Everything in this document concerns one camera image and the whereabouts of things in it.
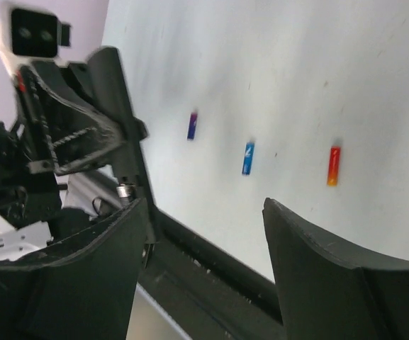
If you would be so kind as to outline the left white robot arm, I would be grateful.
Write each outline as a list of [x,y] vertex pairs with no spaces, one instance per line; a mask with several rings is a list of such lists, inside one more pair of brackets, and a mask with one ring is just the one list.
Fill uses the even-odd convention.
[[0,121],[0,260],[43,248],[62,209],[57,178],[113,162],[127,142],[111,100],[126,94],[118,62],[33,60],[13,77],[16,120]]

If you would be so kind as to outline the grey silver battery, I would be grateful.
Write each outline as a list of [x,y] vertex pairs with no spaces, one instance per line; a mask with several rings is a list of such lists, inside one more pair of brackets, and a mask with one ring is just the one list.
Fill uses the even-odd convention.
[[128,205],[134,199],[133,186],[127,183],[120,183],[117,188],[118,197],[122,205]]

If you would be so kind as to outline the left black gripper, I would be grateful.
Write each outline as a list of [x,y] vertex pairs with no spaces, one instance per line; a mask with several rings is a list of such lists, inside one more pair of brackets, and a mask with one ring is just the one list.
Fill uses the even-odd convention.
[[26,67],[26,85],[20,73],[12,84],[16,119],[9,130],[0,121],[0,216],[13,227],[58,227],[67,185],[53,172],[63,176],[107,164],[106,155],[123,143],[122,132],[95,106],[83,62],[60,67],[35,60]]

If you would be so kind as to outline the light blue battery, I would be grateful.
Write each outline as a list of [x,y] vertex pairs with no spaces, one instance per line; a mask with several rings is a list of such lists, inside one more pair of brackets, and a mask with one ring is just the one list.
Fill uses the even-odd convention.
[[252,160],[254,155],[254,141],[247,142],[245,146],[244,159],[242,163],[242,175],[249,176],[252,169]]

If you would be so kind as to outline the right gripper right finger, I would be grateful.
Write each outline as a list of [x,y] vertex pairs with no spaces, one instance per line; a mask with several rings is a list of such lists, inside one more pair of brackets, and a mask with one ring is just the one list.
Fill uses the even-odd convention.
[[272,198],[262,214],[288,339],[409,339],[409,261],[349,242]]

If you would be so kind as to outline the black remote control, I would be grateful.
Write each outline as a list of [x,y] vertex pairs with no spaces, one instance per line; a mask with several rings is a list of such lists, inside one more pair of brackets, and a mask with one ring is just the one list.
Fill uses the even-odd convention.
[[133,186],[134,199],[147,202],[147,240],[156,243],[161,230],[157,222],[149,176],[140,142],[147,137],[143,121],[133,113],[120,54],[115,47],[101,47],[87,61],[94,90],[95,106],[121,129],[123,143],[111,154],[113,175],[120,183]]

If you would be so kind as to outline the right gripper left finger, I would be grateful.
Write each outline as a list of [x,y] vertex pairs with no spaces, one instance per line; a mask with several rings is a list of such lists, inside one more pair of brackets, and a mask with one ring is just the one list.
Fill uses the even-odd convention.
[[16,261],[0,261],[0,339],[124,339],[142,264],[147,203]]

